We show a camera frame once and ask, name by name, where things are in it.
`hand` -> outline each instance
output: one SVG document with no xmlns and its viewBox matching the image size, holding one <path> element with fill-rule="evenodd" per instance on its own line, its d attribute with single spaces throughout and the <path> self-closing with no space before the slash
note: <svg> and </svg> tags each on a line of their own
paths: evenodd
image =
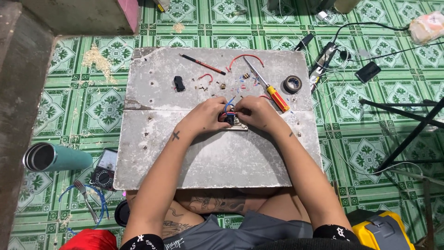
<svg viewBox="0 0 444 250">
<path fill-rule="evenodd" d="M 223 112 L 227 104 L 225 97 L 210 98 L 198 104 L 178 124 L 186 130 L 190 130 L 195 136 L 201 133 L 229 128 L 227 122 L 219 122 L 218 116 Z"/>
<path fill-rule="evenodd" d="M 236 104 L 234 111 L 238 113 L 238 118 L 242 121 L 270 134 L 280 130 L 283 125 L 287 125 L 263 97 L 244 97 Z"/>
</svg>

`screwdriver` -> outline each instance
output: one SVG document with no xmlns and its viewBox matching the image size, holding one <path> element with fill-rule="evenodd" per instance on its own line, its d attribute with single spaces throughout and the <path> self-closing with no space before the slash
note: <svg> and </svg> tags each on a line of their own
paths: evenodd
<svg viewBox="0 0 444 250">
<path fill-rule="evenodd" d="M 281 95 L 271 86 L 269 85 L 264 78 L 259 74 L 259 72 L 251 65 L 251 63 L 243 56 L 245 62 L 248 64 L 250 69 L 254 72 L 254 74 L 265 84 L 265 88 L 267 89 L 268 94 L 270 94 L 271 99 L 273 99 L 274 103 L 279 107 L 279 109 L 284 113 L 289 110 L 290 107 L 285 103 L 284 99 L 282 99 Z"/>
</svg>

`blue wire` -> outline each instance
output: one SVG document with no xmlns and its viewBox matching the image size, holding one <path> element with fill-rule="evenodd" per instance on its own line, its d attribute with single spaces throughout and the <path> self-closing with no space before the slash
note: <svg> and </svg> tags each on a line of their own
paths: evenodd
<svg viewBox="0 0 444 250">
<path fill-rule="evenodd" d="M 98 196 L 99 196 L 99 198 L 100 198 L 100 203 L 101 203 L 101 205 L 102 205 L 102 209 L 100 210 L 100 215 L 99 215 L 99 221 L 97 222 L 97 224 L 96 224 L 95 227 L 93 228 L 93 230 L 94 230 L 94 229 L 96 229 L 96 228 L 99 226 L 100 222 L 102 221 L 104 211 L 107 212 L 107 218 L 109 218 L 110 215 L 109 215 L 109 213 L 108 213 L 108 206 L 107 206 L 107 203 L 106 203 L 106 199 L 105 199 L 105 195 L 104 195 L 104 193 L 103 193 L 103 190 L 102 190 L 102 192 L 99 192 L 95 187 L 90 186 L 90 185 L 85 185 L 85 187 L 89 187 L 89 188 L 93 189 L 93 190 L 98 194 Z M 71 189 L 73 189 L 73 188 L 74 188 L 74 185 L 71 185 L 71 186 L 69 186 L 68 188 L 66 188 L 66 190 L 60 195 L 60 197 L 59 197 L 59 202 L 62 200 L 62 196 L 63 196 L 66 192 L 68 192 L 69 190 L 71 190 Z M 70 233 L 72 233 L 73 235 L 76 235 L 76 234 L 77 234 L 77 233 L 74 232 L 70 227 L 68 227 L 67 230 L 68 230 Z"/>
<path fill-rule="evenodd" d="M 225 104 L 225 108 L 223 109 L 225 112 L 224 113 L 226 113 L 226 108 L 228 107 L 228 105 L 230 105 L 230 103 L 232 102 L 234 100 L 234 97 L 227 103 L 227 104 Z"/>
</svg>

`red bag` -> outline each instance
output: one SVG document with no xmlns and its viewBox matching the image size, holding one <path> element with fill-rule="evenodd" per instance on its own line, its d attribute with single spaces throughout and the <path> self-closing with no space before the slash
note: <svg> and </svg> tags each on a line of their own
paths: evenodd
<svg viewBox="0 0 444 250">
<path fill-rule="evenodd" d="M 117 241 L 108 230 L 84 229 L 59 250 L 117 250 Z"/>
</svg>

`red pencil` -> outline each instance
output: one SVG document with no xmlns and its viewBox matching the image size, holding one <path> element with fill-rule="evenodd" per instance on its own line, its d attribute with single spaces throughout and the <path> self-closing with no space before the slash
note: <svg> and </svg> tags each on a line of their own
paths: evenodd
<svg viewBox="0 0 444 250">
<path fill-rule="evenodd" d="M 211 67 L 211 66 L 209 66 L 208 64 L 204 64 L 203 62 L 198 61 L 198 60 L 196 60 L 196 59 L 194 59 L 194 58 L 191 58 L 191 57 L 189 57 L 189 56 L 187 56 L 187 55 L 183 55 L 183 54 L 179 54 L 179 55 L 180 55 L 181 57 L 184 57 L 184 58 L 190 60 L 190 61 L 193 61 L 193 62 L 195 62 L 195 63 L 197 63 L 197 64 L 200 64 L 200 65 L 202 65 L 202 66 L 204 66 L 204 67 L 207 67 L 207 68 L 209 68 L 209 69 L 211 69 L 211 70 L 214 70 L 214 71 L 216 71 L 217 73 L 221 73 L 222 75 L 226 75 L 226 73 L 223 72 L 223 71 L 220 70 L 220 69 L 216 69 L 216 68 L 214 68 L 214 67 Z"/>
</svg>

